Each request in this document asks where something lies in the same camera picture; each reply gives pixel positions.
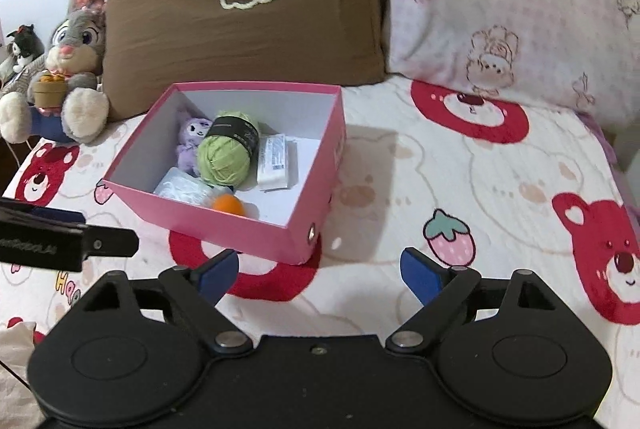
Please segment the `orange makeup sponge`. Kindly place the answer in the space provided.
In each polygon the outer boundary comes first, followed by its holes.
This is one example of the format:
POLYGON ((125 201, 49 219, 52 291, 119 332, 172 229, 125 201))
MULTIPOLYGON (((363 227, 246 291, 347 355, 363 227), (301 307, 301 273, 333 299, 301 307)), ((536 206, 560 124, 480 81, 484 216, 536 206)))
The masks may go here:
POLYGON ((229 215, 245 217, 244 204, 238 197, 232 194, 220 194, 217 196, 213 201, 212 209, 219 212, 229 213, 229 215))

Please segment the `clear box orange label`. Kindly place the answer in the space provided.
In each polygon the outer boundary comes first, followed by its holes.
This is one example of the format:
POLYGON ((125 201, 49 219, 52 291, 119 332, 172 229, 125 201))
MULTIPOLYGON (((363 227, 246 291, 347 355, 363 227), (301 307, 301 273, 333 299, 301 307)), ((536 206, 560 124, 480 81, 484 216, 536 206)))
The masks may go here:
POLYGON ((217 197, 216 189, 177 167, 171 167, 153 190, 160 198, 210 208, 217 197))

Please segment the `white blue tissue pack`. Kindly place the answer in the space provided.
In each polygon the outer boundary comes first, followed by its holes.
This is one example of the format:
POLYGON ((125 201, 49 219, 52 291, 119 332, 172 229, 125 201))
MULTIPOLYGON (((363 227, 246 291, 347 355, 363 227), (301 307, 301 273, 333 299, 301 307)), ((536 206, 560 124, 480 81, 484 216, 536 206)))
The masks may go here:
POLYGON ((285 134, 260 138, 257 159, 257 186, 263 192, 290 189, 295 184, 295 141, 285 134))

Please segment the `bear print bed blanket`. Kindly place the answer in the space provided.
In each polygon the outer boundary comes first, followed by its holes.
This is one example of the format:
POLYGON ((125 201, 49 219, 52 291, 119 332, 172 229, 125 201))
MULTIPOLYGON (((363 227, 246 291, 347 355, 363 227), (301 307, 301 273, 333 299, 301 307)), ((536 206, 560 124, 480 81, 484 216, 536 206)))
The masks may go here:
MULTIPOLYGON (((401 250, 442 262, 469 262, 486 276, 535 270, 610 353, 613 382, 597 417, 608 428, 639 423, 639 329, 602 317, 578 276, 573 236, 552 208, 567 193, 567 218, 583 204, 616 229, 623 183, 594 126, 568 111, 501 106, 506 143, 465 136, 426 117, 439 96, 401 77, 343 93, 346 145, 318 253, 306 267, 279 267, 245 255, 220 309, 250 335, 388 335, 418 300, 402 285, 401 250)), ((1 423, 33 428, 42 415, 26 389, 35 343, 106 271, 153 277, 172 264, 199 264, 217 247, 143 222, 102 178, 138 120, 112 124, 98 143, 65 157, 52 206, 91 222, 131 227, 134 259, 92 259, 79 273, 3 265, 1 269, 1 423)))

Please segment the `pink cardboard box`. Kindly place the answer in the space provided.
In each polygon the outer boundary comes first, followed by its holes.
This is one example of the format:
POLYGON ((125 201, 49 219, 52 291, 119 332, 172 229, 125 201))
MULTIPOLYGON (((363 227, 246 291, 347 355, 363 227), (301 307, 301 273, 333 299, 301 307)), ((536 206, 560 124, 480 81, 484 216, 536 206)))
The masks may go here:
POLYGON ((104 180, 141 219, 250 256, 303 264, 330 209, 345 141, 342 90, 293 82, 176 83, 160 97, 115 157, 104 180), (215 118, 241 111, 263 134, 288 141, 288 187, 262 190, 250 175, 235 191, 242 217, 154 195, 176 163, 179 111, 215 118))

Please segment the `green yarn ball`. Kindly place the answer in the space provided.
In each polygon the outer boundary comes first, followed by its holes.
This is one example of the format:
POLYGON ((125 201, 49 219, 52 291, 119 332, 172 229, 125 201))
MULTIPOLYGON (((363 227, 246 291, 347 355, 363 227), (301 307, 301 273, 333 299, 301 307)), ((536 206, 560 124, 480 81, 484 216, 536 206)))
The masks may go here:
POLYGON ((238 187, 250 173, 259 146, 259 126, 241 111, 223 111, 198 145, 196 167, 208 184, 238 187))

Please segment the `purple plush toy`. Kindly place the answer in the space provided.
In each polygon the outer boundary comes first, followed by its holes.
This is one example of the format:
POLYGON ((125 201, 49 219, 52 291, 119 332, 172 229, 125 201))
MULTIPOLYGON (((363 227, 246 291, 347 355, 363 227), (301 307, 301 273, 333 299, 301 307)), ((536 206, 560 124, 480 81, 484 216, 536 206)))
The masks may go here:
POLYGON ((177 168, 190 175, 200 176, 198 170, 198 146, 202 143, 213 121, 192 117, 189 111, 180 110, 178 118, 177 168))

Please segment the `grey bunny plush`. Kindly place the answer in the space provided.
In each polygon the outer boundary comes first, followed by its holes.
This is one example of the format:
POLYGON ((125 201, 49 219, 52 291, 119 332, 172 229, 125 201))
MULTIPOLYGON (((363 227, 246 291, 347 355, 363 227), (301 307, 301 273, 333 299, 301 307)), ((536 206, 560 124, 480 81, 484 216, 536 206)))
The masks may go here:
POLYGON ((2 94, 4 141, 20 144, 40 136, 61 144, 89 144, 102 133, 110 112, 101 90, 107 1, 70 0, 26 89, 2 94))

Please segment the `black white small plush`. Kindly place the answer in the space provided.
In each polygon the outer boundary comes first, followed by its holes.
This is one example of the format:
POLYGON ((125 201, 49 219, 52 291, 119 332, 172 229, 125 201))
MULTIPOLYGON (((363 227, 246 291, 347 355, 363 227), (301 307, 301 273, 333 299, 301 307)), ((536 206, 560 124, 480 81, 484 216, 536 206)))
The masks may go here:
POLYGON ((39 57, 44 47, 35 33, 34 25, 20 25, 6 35, 10 39, 8 51, 13 58, 13 72, 18 74, 39 57))

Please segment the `pink patterned pillow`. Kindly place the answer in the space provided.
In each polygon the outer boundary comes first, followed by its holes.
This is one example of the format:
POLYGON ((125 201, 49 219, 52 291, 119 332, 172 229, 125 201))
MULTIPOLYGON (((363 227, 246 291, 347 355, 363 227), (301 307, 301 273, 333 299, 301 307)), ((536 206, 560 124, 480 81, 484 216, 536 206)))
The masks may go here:
POLYGON ((482 97, 639 117, 639 0, 387 0, 394 74, 482 97))

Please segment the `brown embroidered pillow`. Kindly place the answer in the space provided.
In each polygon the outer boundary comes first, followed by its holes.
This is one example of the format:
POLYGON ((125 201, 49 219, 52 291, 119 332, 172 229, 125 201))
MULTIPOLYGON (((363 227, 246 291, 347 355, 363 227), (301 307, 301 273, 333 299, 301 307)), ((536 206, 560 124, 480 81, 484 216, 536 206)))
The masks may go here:
POLYGON ((108 0, 105 16, 112 120, 143 114, 176 82, 385 76, 380 0, 108 0))

